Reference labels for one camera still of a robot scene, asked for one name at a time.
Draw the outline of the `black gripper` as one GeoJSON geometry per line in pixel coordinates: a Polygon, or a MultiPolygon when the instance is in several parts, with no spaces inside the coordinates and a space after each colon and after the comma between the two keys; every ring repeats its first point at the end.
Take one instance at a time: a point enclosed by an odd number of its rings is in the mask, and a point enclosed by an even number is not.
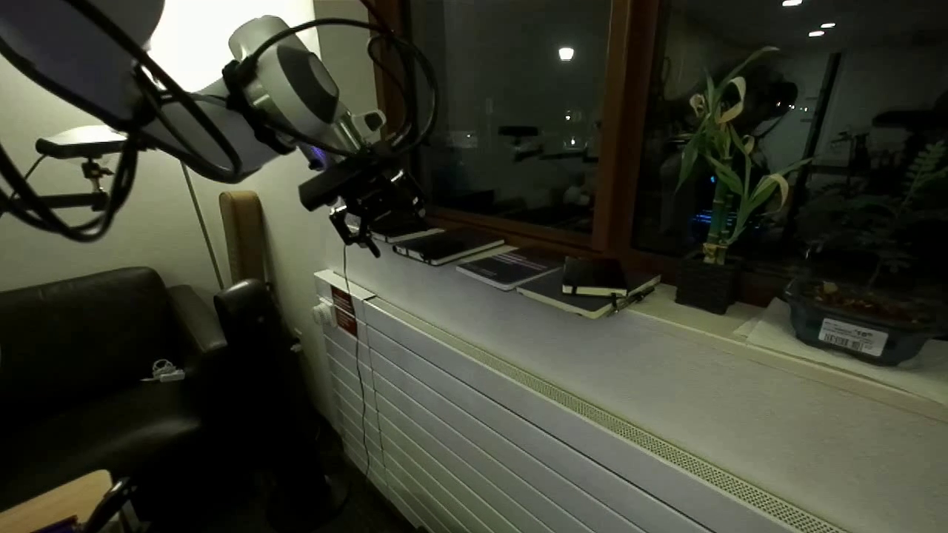
{"type": "Polygon", "coordinates": [[[348,156],[298,187],[305,209],[329,209],[344,245],[375,251],[372,230],[382,221],[422,217],[419,187],[396,156],[348,156]]]}

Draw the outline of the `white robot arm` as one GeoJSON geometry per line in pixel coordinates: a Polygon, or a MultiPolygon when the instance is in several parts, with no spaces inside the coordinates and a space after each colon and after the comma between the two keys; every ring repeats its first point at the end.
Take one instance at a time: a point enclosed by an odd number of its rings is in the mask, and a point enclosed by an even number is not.
{"type": "Polygon", "coordinates": [[[116,137],[111,187],[89,202],[86,221],[58,217],[61,202],[33,189],[0,150],[0,209],[74,242],[99,239],[124,206],[139,156],[166,150],[199,175],[236,183],[270,159],[298,150],[317,175],[298,187],[308,209],[324,209],[336,238],[369,245],[372,229],[422,206],[404,163],[431,132],[409,115],[385,137],[372,119],[347,113],[324,61],[301,29],[256,14],[228,35],[218,81],[188,91],[150,52],[166,0],[0,0],[0,52],[33,84],[99,119],[116,137]]]}

